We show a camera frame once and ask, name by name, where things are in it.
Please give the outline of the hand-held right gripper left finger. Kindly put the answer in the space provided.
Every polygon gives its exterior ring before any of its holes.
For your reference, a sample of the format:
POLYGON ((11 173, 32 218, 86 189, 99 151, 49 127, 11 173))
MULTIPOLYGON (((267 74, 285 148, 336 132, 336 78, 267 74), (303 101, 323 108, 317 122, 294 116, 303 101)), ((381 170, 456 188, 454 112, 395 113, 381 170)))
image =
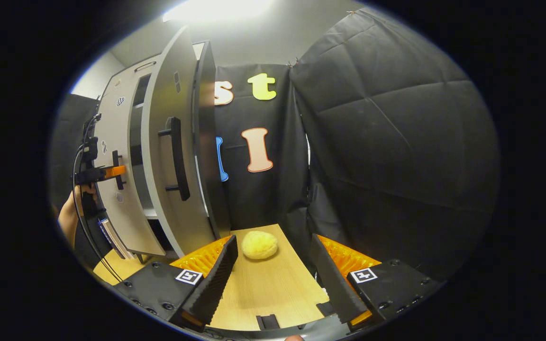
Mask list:
POLYGON ((202 332, 214 317, 237 258, 237 237, 229 235, 173 265, 153 261, 114 289, 158 319, 202 332))

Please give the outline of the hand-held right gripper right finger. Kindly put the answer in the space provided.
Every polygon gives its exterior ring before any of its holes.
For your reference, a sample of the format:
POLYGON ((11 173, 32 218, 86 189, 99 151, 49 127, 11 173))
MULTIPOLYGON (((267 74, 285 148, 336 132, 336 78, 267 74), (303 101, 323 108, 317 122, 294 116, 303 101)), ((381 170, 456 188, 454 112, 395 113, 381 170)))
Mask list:
POLYGON ((332 308, 352 332, 405 315, 443 285, 399 259, 377 261, 316 233, 310 258, 332 308))

